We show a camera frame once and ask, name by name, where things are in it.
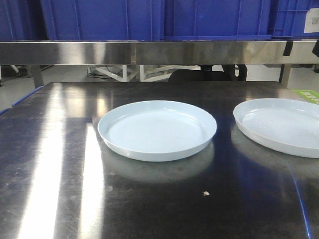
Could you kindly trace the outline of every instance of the office chair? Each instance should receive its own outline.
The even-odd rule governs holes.
[[[212,71],[213,65],[199,65],[200,71],[189,69],[178,69],[169,77],[169,82],[189,81],[245,81],[247,78],[247,67],[237,65],[239,75],[235,74],[235,65],[222,65],[223,71]]]

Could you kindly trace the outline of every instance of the blue crate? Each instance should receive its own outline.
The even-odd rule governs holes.
[[[306,16],[311,8],[319,8],[319,0],[273,0],[270,34],[287,38],[319,37],[319,32],[305,33]]]
[[[50,40],[163,38],[164,0],[41,0]]]
[[[40,0],[0,0],[0,41],[45,39]]]
[[[271,0],[166,0],[165,40],[269,39]]]

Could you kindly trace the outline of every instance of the stainless steel table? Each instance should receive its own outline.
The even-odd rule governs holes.
[[[45,86],[0,117],[1,239],[319,238],[319,159],[264,148],[235,125],[238,103],[269,97],[299,99],[274,82]],[[99,118],[143,100],[207,110],[212,144],[166,163],[111,152]]]

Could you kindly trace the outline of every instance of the plate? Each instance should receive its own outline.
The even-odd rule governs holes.
[[[234,109],[238,128],[253,141],[301,157],[319,157],[319,106],[288,99],[256,99]]]
[[[143,101],[104,115],[98,132],[114,152],[141,161],[172,161],[194,155],[216,133],[214,117],[181,102]]]

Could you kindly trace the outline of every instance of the metal frame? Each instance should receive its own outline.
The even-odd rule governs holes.
[[[319,64],[317,39],[294,41],[0,42],[0,65]],[[288,82],[289,67],[280,81]],[[41,78],[35,85],[43,84]]]
[[[44,86],[40,65],[30,66],[30,69],[33,75],[34,87],[38,88],[40,86]]]

